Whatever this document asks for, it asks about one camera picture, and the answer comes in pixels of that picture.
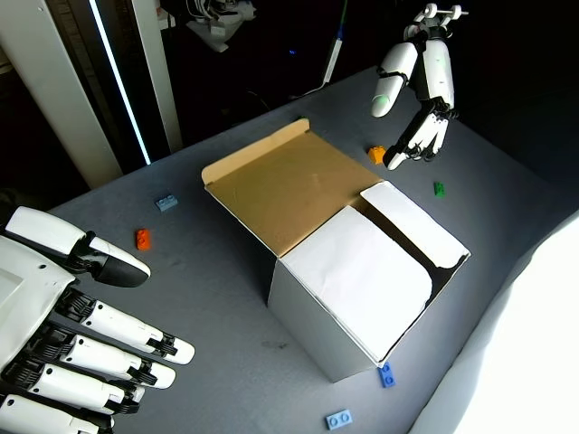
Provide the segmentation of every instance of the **table surface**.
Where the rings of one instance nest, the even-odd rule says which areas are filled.
[[[116,243],[152,269],[140,288],[81,289],[193,343],[194,360],[176,383],[148,391],[118,433],[322,433],[325,416],[350,409],[340,432],[404,433],[462,348],[516,259],[534,241],[549,190],[536,176],[460,122],[440,156],[396,171],[365,151],[390,146],[419,104],[405,90],[385,118],[369,115],[373,71],[363,71],[229,131],[190,146],[66,203],[53,212]],[[390,358],[396,386],[376,370],[330,383],[266,306],[273,256],[204,191],[201,170],[298,117],[343,152],[391,181],[458,238],[472,257]],[[442,182],[446,197],[434,195]],[[155,201],[173,194],[177,207]],[[137,251],[148,228],[153,248]]]

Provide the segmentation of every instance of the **open box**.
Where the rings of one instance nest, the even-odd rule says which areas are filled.
[[[383,366],[470,255],[300,119],[207,166],[206,190],[278,258],[270,311],[333,382]]]

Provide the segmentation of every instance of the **light blue lego brick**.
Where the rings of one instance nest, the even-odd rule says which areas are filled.
[[[327,428],[332,431],[334,429],[342,428],[344,425],[352,423],[352,415],[350,410],[342,410],[336,414],[326,416]]]
[[[161,199],[160,201],[155,202],[155,205],[161,212],[164,212],[169,208],[173,208],[177,204],[178,204],[177,198],[174,197],[172,194]]]
[[[378,372],[380,373],[380,380],[382,381],[382,385],[385,388],[396,385],[394,374],[392,373],[392,368],[388,362],[384,364],[384,367],[378,368]]]

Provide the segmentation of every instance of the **white robotic hand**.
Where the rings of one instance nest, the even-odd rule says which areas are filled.
[[[0,232],[0,429],[110,433],[110,415],[137,412],[144,386],[175,379],[161,363],[47,320],[51,312],[169,362],[193,358],[189,343],[74,288],[71,273],[82,272],[119,287],[150,276],[124,250],[45,212],[20,207]]]
[[[404,30],[405,42],[395,45],[378,68],[372,116],[380,118],[390,111],[414,71],[414,87],[422,103],[422,109],[384,156],[390,170],[408,158],[432,160],[441,149],[449,120],[457,117],[451,57],[444,41],[451,37],[447,24],[465,14],[459,5],[442,11],[434,3],[427,4]]]

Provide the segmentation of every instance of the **dark background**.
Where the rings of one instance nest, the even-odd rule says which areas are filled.
[[[184,0],[162,4],[177,18],[162,34],[186,145],[319,86],[343,6],[255,0],[257,17],[242,25],[229,50],[216,53],[185,27]],[[579,195],[574,20],[564,22],[563,10],[554,16],[521,1],[461,4],[470,15],[451,23],[448,42],[460,120],[555,186],[573,208]],[[332,82],[379,63],[424,5],[349,2]],[[14,73],[0,80],[0,187],[31,192],[54,206],[87,187],[17,81]]]

